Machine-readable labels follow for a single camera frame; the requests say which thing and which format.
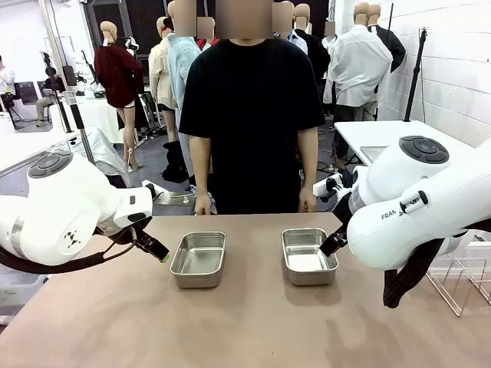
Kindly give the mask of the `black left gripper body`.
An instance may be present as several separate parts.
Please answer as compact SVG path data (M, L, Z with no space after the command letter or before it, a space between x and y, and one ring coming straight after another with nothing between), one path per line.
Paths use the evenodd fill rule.
M142 250L150 250L153 246L154 239L148 235L139 225L134 224L131 226L133 229L136 246Z

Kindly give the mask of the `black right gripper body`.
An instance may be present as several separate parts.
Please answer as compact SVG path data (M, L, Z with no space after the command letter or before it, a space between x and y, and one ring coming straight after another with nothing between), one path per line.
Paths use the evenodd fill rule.
M337 191L336 204L332 209L332 213L341 222L342 228L346 229L348 223L352 217L352 211L350 209L351 203L351 189L342 189Z

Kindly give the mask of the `person's left hand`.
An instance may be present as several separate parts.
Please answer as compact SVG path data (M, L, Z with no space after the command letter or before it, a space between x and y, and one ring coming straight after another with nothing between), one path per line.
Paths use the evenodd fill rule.
M317 198L312 186L302 186L299 193L299 213L313 213L316 210Z

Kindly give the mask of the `person's right hand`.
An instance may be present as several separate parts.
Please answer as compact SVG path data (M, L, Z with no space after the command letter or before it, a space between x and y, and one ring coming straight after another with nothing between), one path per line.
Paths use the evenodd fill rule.
M208 192L198 192L196 194L195 213L196 215L210 215L212 200Z

